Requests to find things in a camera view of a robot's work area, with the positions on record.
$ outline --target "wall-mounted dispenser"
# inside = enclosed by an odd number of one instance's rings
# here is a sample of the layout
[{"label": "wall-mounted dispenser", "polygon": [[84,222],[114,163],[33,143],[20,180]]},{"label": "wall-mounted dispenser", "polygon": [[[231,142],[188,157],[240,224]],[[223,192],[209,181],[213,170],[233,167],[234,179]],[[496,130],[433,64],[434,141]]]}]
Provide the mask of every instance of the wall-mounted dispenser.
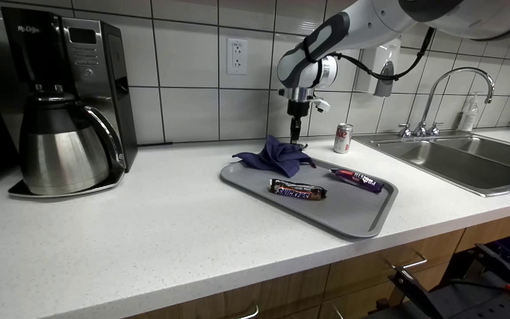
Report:
[{"label": "wall-mounted dispenser", "polygon": [[[401,37],[376,48],[362,49],[359,60],[371,71],[383,75],[394,75],[397,71],[398,54],[401,50]],[[355,90],[367,92],[377,97],[388,97],[393,89],[393,81],[378,80],[367,72],[358,69]]]}]

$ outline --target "cabinet drawer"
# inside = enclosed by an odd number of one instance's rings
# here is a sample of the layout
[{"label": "cabinet drawer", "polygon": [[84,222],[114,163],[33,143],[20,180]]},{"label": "cabinet drawer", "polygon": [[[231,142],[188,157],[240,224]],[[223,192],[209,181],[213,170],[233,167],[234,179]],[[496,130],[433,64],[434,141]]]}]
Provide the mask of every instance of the cabinet drawer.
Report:
[{"label": "cabinet drawer", "polygon": [[421,260],[416,252],[423,254],[428,262],[411,267],[419,271],[450,261],[464,230],[441,234],[409,244],[380,250],[345,261],[330,267],[324,300],[334,299],[376,284],[388,281],[393,270],[386,261],[394,265],[407,265]]},{"label": "cabinet drawer", "polygon": [[[439,284],[448,263],[434,266],[414,273],[414,276],[427,290]],[[340,319],[336,309],[344,319],[359,319],[367,316],[367,312],[375,310],[375,301],[389,298],[393,292],[394,284],[390,281],[374,285],[360,291],[350,293],[322,303],[319,319]]]},{"label": "cabinet drawer", "polygon": [[318,306],[329,265],[278,277],[204,298],[179,303],[131,319],[236,319],[255,312],[257,319],[277,319]]},{"label": "cabinet drawer", "polygon": [[318,313],[320,312],[320,306],[312,307],[292,315],[287,315],[281,319],[318,319]]},{"label": "cabinet drawer", "polygon": [[485,222],[466,228],[456,252],[470,249],[478,242],[487,244],[508,236],[510,236],[510,217]]}]

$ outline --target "navy blue cloth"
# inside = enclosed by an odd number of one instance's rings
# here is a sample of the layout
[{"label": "navy blue cloth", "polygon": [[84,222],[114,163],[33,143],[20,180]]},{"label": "navy blue cloth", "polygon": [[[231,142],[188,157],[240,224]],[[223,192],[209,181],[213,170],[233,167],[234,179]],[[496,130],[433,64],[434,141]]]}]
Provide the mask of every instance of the navy blue cloth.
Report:
[{"label": "navy blue cloth", "polygon": [[309,163],[316,168],[312,158],[302,152],[299,145],[281,143],[275,136],[267,135],[265,147],[259,154],[243,152],[232,155],[239,157],[250,167],[259,170],[277,171],[288,177],[300,169],[300,163]]}]

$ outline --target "coke logo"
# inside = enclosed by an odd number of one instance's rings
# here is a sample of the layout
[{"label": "coke logo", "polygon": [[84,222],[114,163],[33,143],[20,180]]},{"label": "coke logo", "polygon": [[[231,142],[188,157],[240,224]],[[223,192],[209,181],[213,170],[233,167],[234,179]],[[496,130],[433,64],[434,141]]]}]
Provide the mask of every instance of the coke logo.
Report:
[{"label": "coke logo", "polygon": [[342,139],[345,139],[346,136],[348,136],[348,132],[347,131],[344,131],[342,129],[337,129],[336,130],[336,136],[342,138]]}]

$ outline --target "drawer handle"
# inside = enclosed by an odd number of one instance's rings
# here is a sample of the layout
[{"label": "drawer handle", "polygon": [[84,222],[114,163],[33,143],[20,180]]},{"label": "drawer handle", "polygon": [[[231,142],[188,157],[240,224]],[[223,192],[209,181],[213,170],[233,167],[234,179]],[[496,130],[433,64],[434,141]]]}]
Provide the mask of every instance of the drawer handle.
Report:
[{"label": "drawer handle", "polygon": [[251,313],[251,315],[247,315],[245,317],[241,317],[241,318],[237,318],[237,319],[249,319],[249,318],[253,318],[255,316],[259,315],[259,306],[255,305],[255,312],[254,313]]},{"label": "drawer handle", "polygon": [[340,311],[338,310],[338,308],[336,307],[336,305],[332,305],[332,307],[334,307],[334,310],[336,311],[336,313],[338,314],[338,317],[340,319],[344,319],[344,317],[342,316],[342,314],[340,313]]},{"label": "drawer handle", "polygon": [[[427,263],[427,262],[429,261],[429,260],[428,260],[428,259],[427,259],[427,258],[426,258],[423,254],[421,254],[421,253],[417,252],[416,250],[415,250],[415,254],[416,254],[417,256],[419,256],[420,258],[422,258],[422,260],[421,260],[421,261],[419,261],[419,262],[409,263],[408,265],[403,266],[403,268],[404,268],[404,269],[407,269],[407,268],[410,268],[410,267],[414,267],[414,266],[418,266],[418,265],[422,265],[423,263]],[[388,265],[389,265],[392,269],[395,269],[395,267],[396,267],[396,266],[395,266],[395,265],[393,265],[390,261],[388,261],[388,260],[386,260],[386,259],[385,259],[385,262],[386,262],[386,263],[387,263],[387,264],[388,264]]]}]

